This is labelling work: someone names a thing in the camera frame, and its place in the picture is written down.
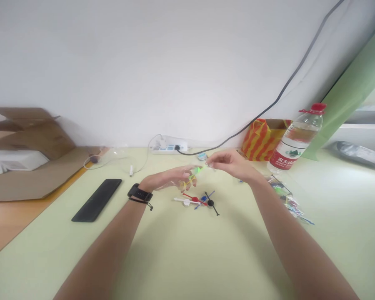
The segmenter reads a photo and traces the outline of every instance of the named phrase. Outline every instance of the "black phone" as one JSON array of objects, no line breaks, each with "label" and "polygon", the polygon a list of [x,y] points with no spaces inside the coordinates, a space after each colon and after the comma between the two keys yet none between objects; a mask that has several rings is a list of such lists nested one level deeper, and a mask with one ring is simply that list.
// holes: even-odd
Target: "black phone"
[{"label": "black phone", "polygon": [[71,219],[73,222],[93,222],[110,200],[122,179],[106,179],[90,196],[86,203]]}]

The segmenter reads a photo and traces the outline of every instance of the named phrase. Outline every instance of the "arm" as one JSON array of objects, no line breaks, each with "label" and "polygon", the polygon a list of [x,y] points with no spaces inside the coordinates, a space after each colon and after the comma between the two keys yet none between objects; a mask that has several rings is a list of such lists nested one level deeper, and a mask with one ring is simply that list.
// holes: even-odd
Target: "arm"
[{"label": "arm", "polygon": [[[146,177],[139,189],[152,193],[154,189],[189,182],[194,166],[171,169]],[[111,223],[77,263],[63,283],[55,300],[109,299],[113,283],[121,269],[122,262],[132,244],[146,204],[128,201]]]},{"label": "arm", "polygon": [[207,164],[250,185],[272,244],[300,299],[358,299],[322,248],[243,157],[235,150],[221,151],[208,158]]}]

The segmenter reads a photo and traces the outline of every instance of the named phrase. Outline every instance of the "bottle label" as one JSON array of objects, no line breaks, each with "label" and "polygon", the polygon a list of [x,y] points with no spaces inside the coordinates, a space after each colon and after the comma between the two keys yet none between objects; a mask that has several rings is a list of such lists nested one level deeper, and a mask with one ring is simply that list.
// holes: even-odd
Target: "bottle label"
[{"label": "bottle label", "polygon": [[305,148],[296,148],[280,142],[272,154],[270,163],[278,169],[288,170],[303,154],[304,150]]}]

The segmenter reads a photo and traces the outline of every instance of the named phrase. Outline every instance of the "gray bag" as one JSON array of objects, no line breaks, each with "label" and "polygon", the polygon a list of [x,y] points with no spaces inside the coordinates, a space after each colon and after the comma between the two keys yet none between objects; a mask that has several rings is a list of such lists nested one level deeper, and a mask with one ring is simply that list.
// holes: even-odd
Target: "gray bag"
[{"label": "gray bag", "polygon": [[340,141],[332,145],[332,150],[344,158],[375,168],[375,151],[371,149]]}]

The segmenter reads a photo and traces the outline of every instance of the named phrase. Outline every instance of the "forearm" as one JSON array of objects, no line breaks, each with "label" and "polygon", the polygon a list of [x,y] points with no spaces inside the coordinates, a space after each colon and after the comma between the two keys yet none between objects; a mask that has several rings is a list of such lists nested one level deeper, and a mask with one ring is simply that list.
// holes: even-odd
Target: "forearm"
[{"label": "forearm", "polygon": [[146,205],[128,201],[82,256],[54,299],[108,299]]},{"label": "forearm", "polygon": [[358,299],[264,178],[250,182],[272,244],[301,299]]}]

